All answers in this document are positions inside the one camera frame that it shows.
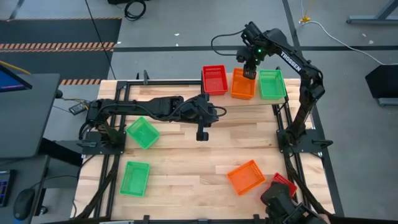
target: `hazard stripe tape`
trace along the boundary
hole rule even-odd
[[[103,42],[105,48],[113,48],[114,42]],[[75,43],[13,43],[0,44],[0,50],[26,50],[26,49],[81,49],[103,48],[101,42],[75,42]]]
[[[61,81],[61,85],[99,85],[103,78],[89,79],[65,79]]]
[[[59,21],[59,20],[91,20],[91,18],[63,18],[63,19],[59,19],[59,18],[45,18],[45,19],[6,19],[6,20],[0,20],[0,21]],[[98,18],[94,18],[94,19],[122,19],[120,17],[98,17]]]
[[[76,42],[76,43],[16,43],[0,44],[0,52],[81,52],[100,51],[113,52],[114,42]]]
[[[102,51],[103,48],[91,48],[91,49],[33,49],[33,50],[0,50],[0,53],[12,53],[12,52],[83,52],[83,51]],[[111,48],[105,49],[106,51],[113,52]]]

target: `basket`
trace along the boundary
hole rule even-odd
[[[254,97],[256,80],[243,77],[243,68],[234,68],[232,74],[231,96],[234,98],[250,100]]]
[[[228,91],[224,65],[203,66],[202,79],[205,93],[211,96],[224,95]]]
[[[288,185],[290,198],[292,198],[293,195],[296,193],[297,186],[288,181],[284,176],[280,175],[279,173],[275,173],[274,177],[272,178],[272,181],[269,182],[269,184],[267,185],[267,189],[271,186],[271,183],[273,182]]]
[[[239,196],[246,194],[266,181],[254,160],[250,160],[232,170],[227,174],[227,177]]]
[[[144,117],[140,117],[136,120],[136,122],[127,128],[126,132],[143,149],[148,149],[160,136],[158,130],[156,130]]]
[[[120,194],[143,197],[147,187],[150,165],[144,162],[127,162]]]
[[[286,96],[285,81],[280,70],[260,70],[259,85],[263,100],[278,100]]]

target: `wooden tabletop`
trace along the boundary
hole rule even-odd
[[[285,79],[292,116],[299,106],[298,79]],[[102,81],[98,98],[114,98],[116,81]],[[155,97],[200,94],[198,85],[133,86],[130,100],[150,100]],[[213,96],[211,102],[225,106],[227,115],[208,128],[209,141],[196,141],[197,125],[166,123],[147,117],[161,137],[148,150],[141,149],[131,138],[121,156],[114,196],[112,220],[150,219],[243,219],[253,214],[265,217],[266,206],[259,200],[272,176],[278,172],[286,176],[284,159],[279,152],[275,131],[277,120],[273,103],[283,101],[252,101],[225,96]],[[127,116],[127,127],[138,117]],[[307,121],[307,128],[312,126]],[[254,159],[266,177],[266,182],[243,196],[237,196],[226,174]],[[301,154],[308,188],[329,212],[333,212],[328,184],[321,160],[312,154]],[[75,195],[78,214],[97,191],[103,156],[96,156],[81,170]],[[151,165],[144,197],[119,194],[127,161],[141,161]],[[101,214],[105,213],[103,201]]]

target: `concrete floor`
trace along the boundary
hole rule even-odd
[[[123,12],[105,0],[88,0],[95,17],[122,17]],[[288,0],[292,16],[298,21],[300,0]],[[348,25],[349,15],[375,14],[388,0],[314,1],[309,16],[350,45],[398,45],[398,26]],[[0,19],[7,19],[17,0],[0,2]],[[306,7],[308,0],[303,0]],[[25,0],[16,18],[89,17],[82,0]],[[275,0],[151,0],[147,13],[135,22],[123,19],[118,47],[208,46],[212,37],[244,28],[254,21],[262,30],[278,27],[292,44],[282,1]],[[301,46],[339,45],[314,24],[300,27],[295,22]],[[216,41],[217,45],[240,45],[239,37]],[[398,63],[397,51],[368,52],[384,63]],[[327,139],[335,143],[330,156],[336,182],[347,217],[398,220],[398,152],[394,137],[398,133],[398,108],[379,107],[364,77],[377,67],[370,58],[351,51],[304,52],[325,74],[325,96],[318,102]],[[241,66],[233,57],[211,51],[201,52],[123,52],[113,53],[112,66],[118,79],[135,78],[146,69],[153,78],[199,78],[203,65],[225,64],[227,71]],[[260,68],[281,66],[285,78],[297,78],[279,57],[267,58]],[[65,97],[96,98],[98,86],[61,86]],[[57,100],[67,109],[71,102]],[[54,109],[45,137],[53,140],[77,138],[85,115],[73,116]],[[48,191],[46,215],[34,223],[66,220],[72,208],[74,189]]]

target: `floor mat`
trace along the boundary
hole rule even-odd
[[[30,73],[59,73],[63,85],[98,84],[107,79],[120,18],[23,19],[0,21],[0,60]]]

